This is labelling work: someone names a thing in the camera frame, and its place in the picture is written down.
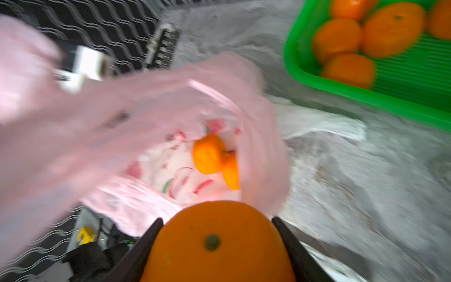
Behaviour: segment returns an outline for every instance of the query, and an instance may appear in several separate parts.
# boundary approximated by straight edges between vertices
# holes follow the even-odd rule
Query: orange
[[[356,54],[335,56],[324,66],[321,76],[351,86],[371,89],[376,78],[374,62]]]
[[[426,11],[418,4],[398,2],[376,12],[364,24],[362,52],[387,58],[413,46],[426,27]]]
[[[217,135],[207,135],[197,140],[193,148],[194,165],[202,174],[213,174],[222,170],[226,147]]]
[[[380,0],[332,0],[331,17],[361,21]]]
[[[429,12],[429,33],[443,40],[451,40],[451,0],[438,0]]]
[[[362,28],[351,18],[334,18],[323,24],[312,40],[313,55],[319,64],[340,53],[356,53],[360,48]]]
[[[295,282],[282,238],[258,210],[204,202],[158,233],[141,282]]]
[[[236,162],[236,153],[228,153],[224,159],[222,175],[225,183],[232,190],[240,190],[238,177],[238,164]]]

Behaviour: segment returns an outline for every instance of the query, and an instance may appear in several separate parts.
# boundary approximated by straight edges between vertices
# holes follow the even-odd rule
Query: plastic bag
[[[259,70],[227,53],[183,69],[95,84],[2,128],[0,241],[14,242],[2,244],[2,254],[12,256],[82,197],[98,211],[110,207],[103,212],[134,235],[155,217],[175,214],[183,203],[123,174],[179,130],[188,140],[201,138],[204,123],[215,116],[235,120],[241,131],[234,141],[242,187],[237,199],[275,214],[288,194],[286,147],[273,105],[262,96]],[[115,181],[133,191],[118,192]],[[89,196],[99,190],[119,197]]]
[[[58,46],[21,21],[0,16],[0,124],[63,97],[54,80]]]
[[[361,120],[301,107],[281,97],[267,96],[267,98],[274,103],[278,128],[285,140],[320,131],[357,141],[366,139],[367,126]]]
[[[157,217],[168,220],[182,207],[206,200],[242,200],[267,215],[277,212],[288,192],[287,155],[272,103],[262,96],[257,68],[228,53],[167,75],[172,76],[171,86],[159,90],[153,102],[167,100],[183,108],[206,103],[203,112],[192,120],[174,114],[185,123],[177,130],[162,130],[165,142],[149,142],[152,146],[127,170],[142,181],[118,176],[100,185],[83,204],[132,236],[142,235]],[[237,151],[242,191],[230,190],[221,173],[204,176],[193,165],[192,143],[207,131],[223,134],[227,149]]]

